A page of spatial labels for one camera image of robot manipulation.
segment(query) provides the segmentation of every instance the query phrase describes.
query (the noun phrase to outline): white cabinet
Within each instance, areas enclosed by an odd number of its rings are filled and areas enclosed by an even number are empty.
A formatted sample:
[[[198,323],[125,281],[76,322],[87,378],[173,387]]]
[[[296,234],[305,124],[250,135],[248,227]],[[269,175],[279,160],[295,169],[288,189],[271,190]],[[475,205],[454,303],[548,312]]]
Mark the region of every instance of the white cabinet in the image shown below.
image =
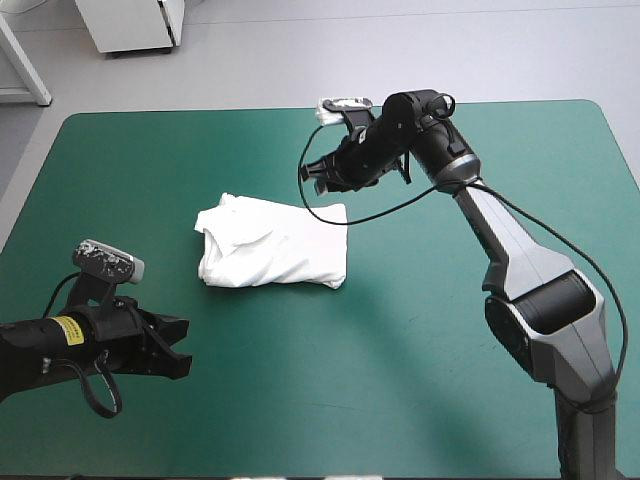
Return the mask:
[[[180,45],[184,0],[76,0],[102,53]]]

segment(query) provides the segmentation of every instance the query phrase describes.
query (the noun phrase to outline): black cable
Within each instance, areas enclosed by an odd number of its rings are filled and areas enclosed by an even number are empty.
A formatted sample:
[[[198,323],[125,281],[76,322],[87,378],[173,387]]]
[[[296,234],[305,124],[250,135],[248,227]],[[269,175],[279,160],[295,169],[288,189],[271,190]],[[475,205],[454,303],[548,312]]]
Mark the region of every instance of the black cable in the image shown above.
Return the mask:
[[[93,393],[93,389],[91,388],[91,384],[89,383],[89,379],[87,378],[86,373],[82,370],[80,365],[78,365],[73,360],[67,360],[64,358],[59,358],[53,360],[51,362],[51,368],[55,367],[66,367],[70,368],[74,371],[78,380],[80,380],[80,389],[82,390],[82,395],[84,399],[89,404],[89,407],[96,412],[98,415],[104,418],[113,418],[118,415],[122,411],[122,397],[120,396],[120,390],[118,389],[118,385],[115,382],[115,379],[111,375],[109,368],[107,366],[107,358],[109,356],[109,351],[104,350],[98,358],[93,362],[93,366],[96,369],[96,372],[102,377],[104,383],[111,395],[111,400],[113,402],[113,408],[105,407],[100,401],[96,398]]]
[[[56,288],[53,290],[53,293],[51,294],[51,299],[49,299],[49,303],[47,304],[47,308],[44,309],[44,313],[42,314],[42,318],[46,318],[46,317],[49,316],[49,312],[51,312],[51,307],[53,307],[53,304],[56,301],[56,297],[58,296],[58,293],[60,293],[60,290],[62,289],[62,287],[64,287],[65,283],[67,283],[72,278],[76,278],[79,275],[80,275],[80,272],[72,273],[71,275],[67,275],[62,280],[60,280],[60,283],[58,283]]]

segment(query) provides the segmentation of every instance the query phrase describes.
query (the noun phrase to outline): yellow label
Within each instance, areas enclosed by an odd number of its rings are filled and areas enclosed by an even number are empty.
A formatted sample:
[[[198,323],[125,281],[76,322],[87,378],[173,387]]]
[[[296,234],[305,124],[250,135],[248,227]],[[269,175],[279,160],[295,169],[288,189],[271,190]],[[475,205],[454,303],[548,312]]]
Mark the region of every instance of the yellow label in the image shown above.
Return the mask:
[[[62,327],[64,336],[67,337],[67,345],[80,345],[84,343],[84,335],[78,322],[71,317],[51,317]]]

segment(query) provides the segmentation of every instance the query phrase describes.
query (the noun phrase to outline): green tabletop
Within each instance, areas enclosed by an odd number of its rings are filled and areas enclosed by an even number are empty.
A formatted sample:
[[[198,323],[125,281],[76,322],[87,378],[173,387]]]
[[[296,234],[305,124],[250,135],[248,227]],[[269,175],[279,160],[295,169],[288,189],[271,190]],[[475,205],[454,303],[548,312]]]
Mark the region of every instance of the green tabletop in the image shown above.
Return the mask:
[[[628,311],[619,468],[640,474],[640,196],[587,101],[460,105],[485,181],[592,254]],[[123,413],[96,416],[77,382],[0,404],[0,473],[225,476],[557,476],[553,395],[493,338],[487,259],[455,202],[434,194],[350,227],[348,276],[321,285],[206,287],[198,211],[223,192],[299,205],[296,163],[313,110],[81,114],[63,125],[0,255],[0,318],[36,318],[93,238],[142,258],[143,308],[191,320],[191,375],[119,376]],[[309,158],[334,148],[325,129]],[[331,195],[351,218],[424,189],[387,175]],[[553,248],[567,251],[540,232]],[[583,262],[577,264],[601,287]],[[612,353],[620,328],[608,309]]]

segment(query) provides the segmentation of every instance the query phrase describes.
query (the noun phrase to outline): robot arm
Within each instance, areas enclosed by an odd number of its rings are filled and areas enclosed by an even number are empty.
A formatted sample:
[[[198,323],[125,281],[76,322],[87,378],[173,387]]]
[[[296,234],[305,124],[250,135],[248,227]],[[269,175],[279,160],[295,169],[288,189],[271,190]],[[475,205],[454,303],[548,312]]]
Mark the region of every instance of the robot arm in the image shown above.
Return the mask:
[[[301,178],[314,178],[318,193],[359,190],[390,170],[408,171],[400,157],[411,152],[438,190],[453,196],[489,257],[482,288],[490,293],[491,331],[533,380],[556,392],[562,477],[617,479],[615,372],[602,295],[568,257],[539,245],[482,189],[480,160],[449,119],[450,96],[394,94],[377,119],[369,108],[363,105],[358,121],[350,119],[353,107],[341,112],[349,135],[304,165]]]
[[[115,294],[118,285],[142,280],[141,260],[85,240],[75,249],[73,263],[80,272],[67,277],[77,280],[58,315],[49,316],[48,307],[44,318],[0,325],[0,401],[78,378],[89,406],[112,418],[122,409],[112,373],[171,379],[189,374],[191,356],[171,349],[186,336],[188,320],[147,312],[135,299]],[[87,376],[95,373],[103,377],[113,408],[94,395]]]

